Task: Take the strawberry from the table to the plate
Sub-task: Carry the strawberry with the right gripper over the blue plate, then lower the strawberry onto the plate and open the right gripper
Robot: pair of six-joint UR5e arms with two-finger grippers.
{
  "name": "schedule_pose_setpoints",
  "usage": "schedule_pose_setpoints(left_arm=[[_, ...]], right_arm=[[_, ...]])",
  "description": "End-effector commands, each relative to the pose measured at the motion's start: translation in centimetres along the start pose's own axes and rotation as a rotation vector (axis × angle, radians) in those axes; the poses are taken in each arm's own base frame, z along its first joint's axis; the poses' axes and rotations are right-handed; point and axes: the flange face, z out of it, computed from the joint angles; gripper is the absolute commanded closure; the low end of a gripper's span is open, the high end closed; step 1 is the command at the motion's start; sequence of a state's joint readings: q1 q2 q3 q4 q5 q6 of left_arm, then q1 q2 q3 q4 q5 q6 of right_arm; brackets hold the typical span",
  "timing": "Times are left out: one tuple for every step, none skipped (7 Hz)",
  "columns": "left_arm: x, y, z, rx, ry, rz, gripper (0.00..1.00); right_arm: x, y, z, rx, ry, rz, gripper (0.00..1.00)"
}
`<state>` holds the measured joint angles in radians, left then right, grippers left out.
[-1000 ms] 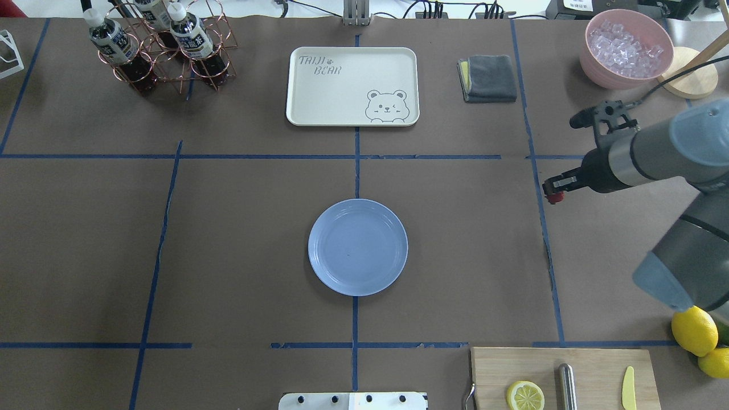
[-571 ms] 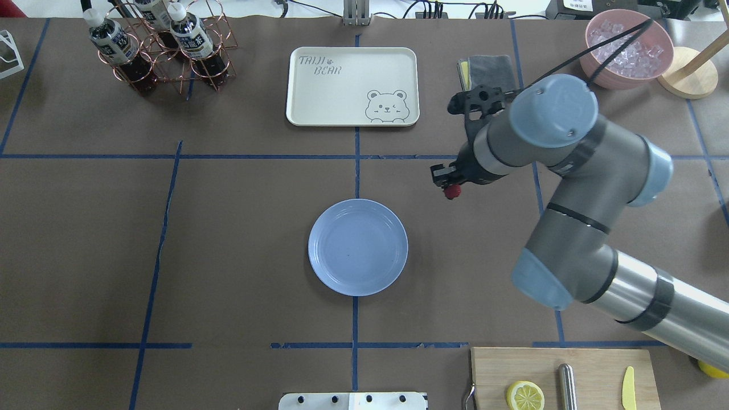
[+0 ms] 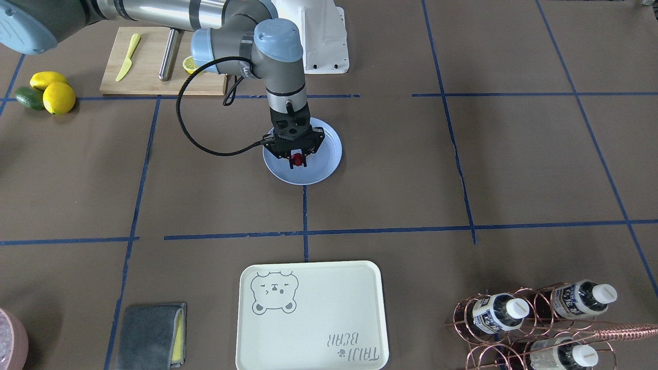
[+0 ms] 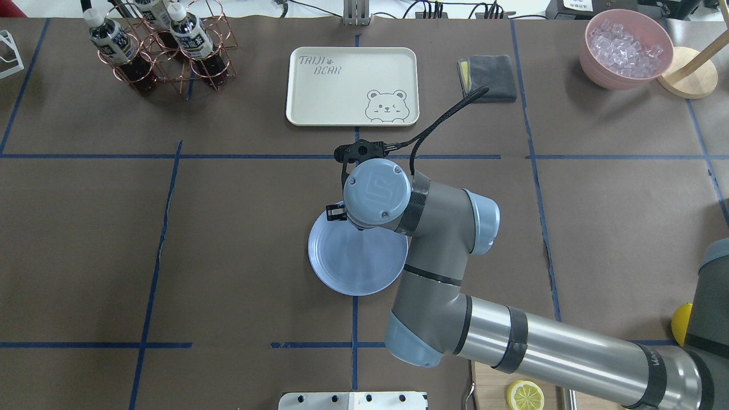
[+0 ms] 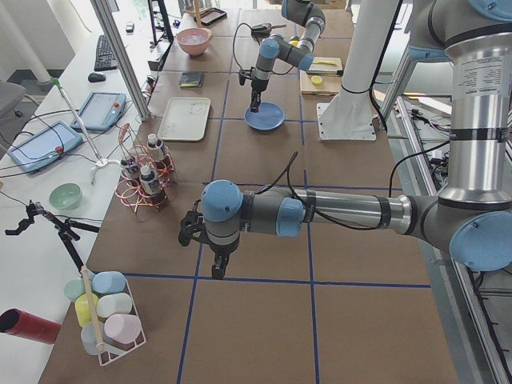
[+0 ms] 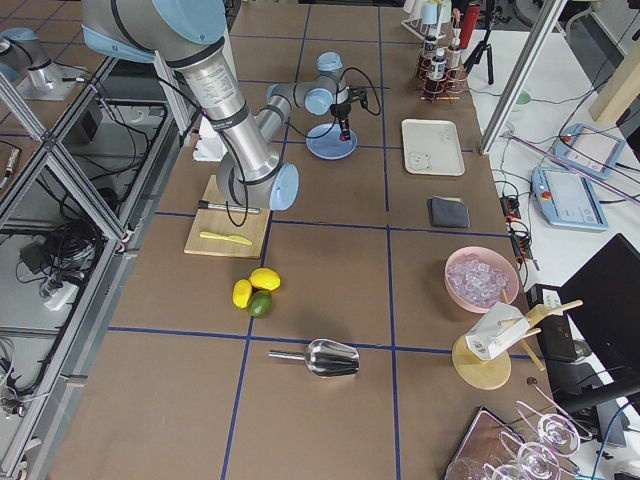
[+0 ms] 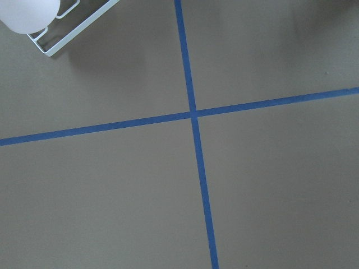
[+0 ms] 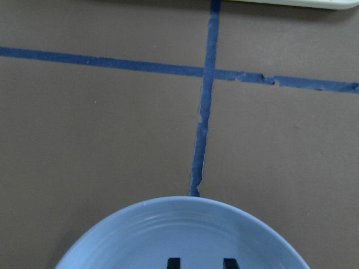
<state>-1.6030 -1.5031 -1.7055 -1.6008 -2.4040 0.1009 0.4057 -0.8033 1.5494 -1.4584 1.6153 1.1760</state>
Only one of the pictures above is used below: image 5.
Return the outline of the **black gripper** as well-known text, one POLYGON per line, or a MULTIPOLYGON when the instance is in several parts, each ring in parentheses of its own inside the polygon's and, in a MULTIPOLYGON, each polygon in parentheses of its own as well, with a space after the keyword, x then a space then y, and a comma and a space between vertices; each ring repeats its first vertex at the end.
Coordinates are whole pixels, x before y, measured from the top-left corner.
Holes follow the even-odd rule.
POLYGON ((240 69, 238 72, 238 82, 243 86, 246 82, 251 81, 251 107, 261 105, 261 93, 266 90, 269 83, 269 72, 260 70, 257 67, 251 67, 248 70, 240 69))
POLYGON ((238 248, 238 238, 229 241, 227 245, 219 245, 210 240, 206 232, 206 224, 201 212, 198 212, 200 199, 194 202, 192 210, 186 213, 186 216, 180 222, 180 231, 178 242, 182 246, 188 246, 191 240, 207 244, 215 252, 214 264, 211 267, 211 276, 213 279, 224 279, 226 268, 230 260, 230 254, 238 248))

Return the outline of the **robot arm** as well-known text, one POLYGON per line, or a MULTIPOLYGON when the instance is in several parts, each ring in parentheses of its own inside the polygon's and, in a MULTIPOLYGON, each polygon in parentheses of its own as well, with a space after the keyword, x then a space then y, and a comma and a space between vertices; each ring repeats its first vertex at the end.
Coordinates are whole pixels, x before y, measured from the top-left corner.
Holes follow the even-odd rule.
MULTIPOLYGON (((371 91, 400 4, 362 4, 339 93, 318 111, 325 142, 342 143, 339 162, 318 163, 328 185, 362 188, 364 181, 391 186, 374 152, 371 91)), ((393 230, 428 242, 477 271, 511 262, 511 197, 502 187, 509 131, 511 92, 511 4, 508 1, 418 1, 408 54, 417 62, 451 61, 452 114, 448 179, 431 197, 340 194, 320 182, 296 189, 268 182, 257 191, 256 172, 270 157, 254 158, 247 146, 227 147, 228 170, 210 182, 181 222, 178 240, 208 245, 215 254, 212 275, 224 277, 241 233, 294 237, 310 222, 330 222, 349 230, 393 230)))
POLYGON ((271 34, 262 40, 255 66, 248 70, 240 69, 239 83, 243 86, 245 80, 251 81, 250 110, 252 112, 258 112, 261 93, 268 86, 276 59, 299 70, 308 71, 314 61, 315 43, 326 27, 322 9, 312 1, 283 1, 282 16, 305 29, 300 38, 293 36, 286 39, 280 34, 271 34))

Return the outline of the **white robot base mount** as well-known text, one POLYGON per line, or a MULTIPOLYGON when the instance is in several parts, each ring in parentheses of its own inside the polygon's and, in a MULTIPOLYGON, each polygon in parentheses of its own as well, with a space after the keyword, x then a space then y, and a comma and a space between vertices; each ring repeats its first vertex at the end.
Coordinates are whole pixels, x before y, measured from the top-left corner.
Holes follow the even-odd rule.
POLYGON ((317 104, 321 140, 376 139, 370 91, 401 6, 398 0, 361 2, 341 89, 330 103, 317 104))

